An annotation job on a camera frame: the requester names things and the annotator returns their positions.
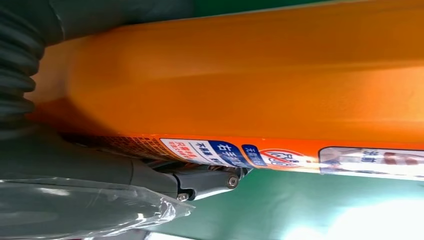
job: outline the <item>metal screw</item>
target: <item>metal screw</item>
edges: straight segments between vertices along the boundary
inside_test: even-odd
[[[229,188],[235,188],[239,184],[239,178],[236,176],[230,176],[228,178],[227,184]]]
[[[176,196],[176,199],[181,202],[187,201],[189,198],[190,198],[190,195],[188,193],[180,193]]]

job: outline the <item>orange plastic housing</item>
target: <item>orange plastic housing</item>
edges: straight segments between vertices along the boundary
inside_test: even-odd
[[[63,132],[268,141],[309,163],[331,146],[424,150],[424,1],[126,26],[90,39],[69,79],[35,115]]]

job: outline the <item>plastic wrap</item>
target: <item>plastic wrap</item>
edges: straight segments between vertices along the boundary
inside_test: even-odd
[[[139,186],[14,177],[0,180],[0,239],[113,236],[188,216],[193,209]]]

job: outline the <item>gray plastic part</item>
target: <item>gray plastic part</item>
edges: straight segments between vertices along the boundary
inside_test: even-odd
[[[191,192],[189,201],[231,191],[237,186],[229,186],[229,179],[231,177],[239,179],[233,172],[206,169],[178,171],[174,172],[173,175],[178,179],[180,191],[189,190]]]
[[[175,178],[154,171],[136,158],[132,160],[132,165],[133,173],[130,185],[143,186],[172,198],[177,197],[178,188]]]

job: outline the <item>warning label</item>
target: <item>warning label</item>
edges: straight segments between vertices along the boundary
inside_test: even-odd
[[[267,164],[282,167],[301,167],[307,161],[303,154],[285,149],[265,149],[260,154]]]
[[[193,163],[253,168],[240,150],[226,141],[167,138],[160,140],[173,153]]]

